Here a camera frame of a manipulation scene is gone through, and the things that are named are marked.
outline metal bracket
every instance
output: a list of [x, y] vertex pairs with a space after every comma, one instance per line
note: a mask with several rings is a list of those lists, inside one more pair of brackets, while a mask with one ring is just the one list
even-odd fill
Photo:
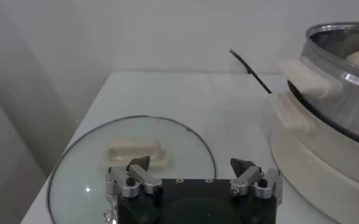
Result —
[[262, 178], [263, 173], [257, 166], [250, 166], [238, 178], [230, 180], [230, 193], [232, 196], [247, 195], [253, 182]]
[[269, 169], [266, 175], [254, 183], [254, 194], [258, 198], [271, 198], [275, 196], [277, 205], [282, 203], [282, 176], [277, 169]]
[[158, 195], [163, 193], [162, 180], [151, 176], [139, 165], [134, 164], [129, 167], [129, 176], [139, 181], [144, 186], [147, 194]]

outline white countertop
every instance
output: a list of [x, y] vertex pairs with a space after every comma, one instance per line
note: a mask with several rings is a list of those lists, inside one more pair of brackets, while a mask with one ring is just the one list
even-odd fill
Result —
[[[281, 75], [261, 75], [273, 91], [287, 89]], [[192, 128], [207, 142], [215, 157], [218, 178], [233, 178], [231, 158], [251, 160], [264, 169], [275, 167], [268, 135], [277, 120], [267, 94], [244, 74], [116, 72], [102, 87], [70, 144], [89, 130], [125, 116], [169, 117]], [[51, 224], [46, 189], [40, 193], [22, 224]], [[277, 223], [335, 223], [309, 205], [284, 181]]]

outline pot handle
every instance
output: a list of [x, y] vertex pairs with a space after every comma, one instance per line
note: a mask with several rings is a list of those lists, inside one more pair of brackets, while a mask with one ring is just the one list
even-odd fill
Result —
[[269, 94], [269, 102], [277, 114], [283, 127], [289, 131], [299, 131], [302, 134], [315, 133], [318, 130], [316, 123], [301, 112], [293, 100], [291, 92]]
[[342, 84], [307, 58], [283, 60], [277, 63], [288, 80], [302, 93], [315, 99], [339, 96]]

